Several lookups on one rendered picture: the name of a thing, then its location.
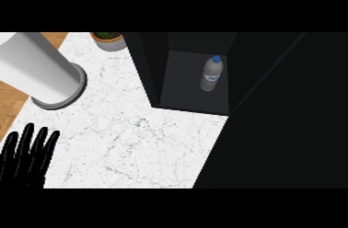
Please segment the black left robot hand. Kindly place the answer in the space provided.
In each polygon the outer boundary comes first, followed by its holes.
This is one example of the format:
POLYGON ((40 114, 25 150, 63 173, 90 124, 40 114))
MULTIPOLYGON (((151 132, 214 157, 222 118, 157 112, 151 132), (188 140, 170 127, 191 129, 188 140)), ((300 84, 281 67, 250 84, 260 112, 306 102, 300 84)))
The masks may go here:
POLYGON ((32 123, 22 133, 8 134, 0 152, 0 189, 43 189, 57 137, 59 131, 47 134, 45 127, 34 136, 32 123))

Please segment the dark grey cabinet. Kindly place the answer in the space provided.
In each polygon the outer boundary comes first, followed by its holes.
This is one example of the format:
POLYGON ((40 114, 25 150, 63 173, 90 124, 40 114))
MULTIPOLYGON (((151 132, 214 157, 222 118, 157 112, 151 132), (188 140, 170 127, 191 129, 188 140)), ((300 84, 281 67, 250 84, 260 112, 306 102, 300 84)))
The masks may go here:
POLYGON ((125 32, 151 106, 226 116, 300 36, 297 32, 125 32), (207 59, 222 58, 213 90, 199 87, 207 59))

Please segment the clear water bottle blue cap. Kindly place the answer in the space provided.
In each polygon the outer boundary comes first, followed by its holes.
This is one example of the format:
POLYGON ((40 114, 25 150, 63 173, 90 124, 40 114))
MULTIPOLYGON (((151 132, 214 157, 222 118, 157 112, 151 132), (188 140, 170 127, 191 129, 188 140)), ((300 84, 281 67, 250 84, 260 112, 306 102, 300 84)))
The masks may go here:
POLYGON ((219 55, 213 55, 205 62, 199 81, 199 87, 204 91, 211 91, 223 71, 223 62, 219 55))

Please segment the dark grey cabinet door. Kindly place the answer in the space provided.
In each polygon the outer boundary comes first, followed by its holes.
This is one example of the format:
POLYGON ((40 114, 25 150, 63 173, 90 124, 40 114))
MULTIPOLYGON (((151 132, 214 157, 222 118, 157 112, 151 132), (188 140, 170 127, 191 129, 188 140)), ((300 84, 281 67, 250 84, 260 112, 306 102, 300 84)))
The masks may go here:
POLYGON ((197 188, 348 188, 348 32, 309 32, 226 119, 197 188))

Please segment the grey paper towel holder base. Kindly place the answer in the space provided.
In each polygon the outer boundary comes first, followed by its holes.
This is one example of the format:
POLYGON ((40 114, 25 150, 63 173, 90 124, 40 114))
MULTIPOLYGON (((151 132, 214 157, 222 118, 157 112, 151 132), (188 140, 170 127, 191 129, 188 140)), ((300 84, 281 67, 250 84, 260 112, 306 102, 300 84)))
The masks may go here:
POLYGON ((41 101, 38 101, 35 98, 31 98, 32 103, 45 110, 59 110, 62 108, 66 108, 80 98, 84 90, 85 90, 85 86, 87 86, 87 74, 84 69, 81 68, 81 66, 75 63, 72 63, 72 67, 77 70, 78 73, 78 86, 77 86, 77 90, 74 91, 72 95, 60 102, 54 103, 54 104, 47 104, 41 101))

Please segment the white paper towel roll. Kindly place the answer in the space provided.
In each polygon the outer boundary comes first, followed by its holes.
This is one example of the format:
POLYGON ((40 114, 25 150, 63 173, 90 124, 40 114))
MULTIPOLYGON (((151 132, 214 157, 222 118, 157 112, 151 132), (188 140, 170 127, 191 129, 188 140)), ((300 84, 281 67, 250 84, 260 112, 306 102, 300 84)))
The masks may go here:
POLYGON ((47 104, 77 90, 72 63, 40 32, 0 32, 0 80, 47 104))

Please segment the grey potted plant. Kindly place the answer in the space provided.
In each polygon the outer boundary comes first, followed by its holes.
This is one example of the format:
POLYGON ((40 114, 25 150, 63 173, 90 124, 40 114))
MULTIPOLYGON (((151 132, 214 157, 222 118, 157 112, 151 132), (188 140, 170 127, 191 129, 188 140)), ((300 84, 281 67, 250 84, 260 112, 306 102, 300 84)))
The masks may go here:
POLYGON ((120 51, 125 48, 124 36, 120 32, 91 32, 91 38, 103 51, 120 51))

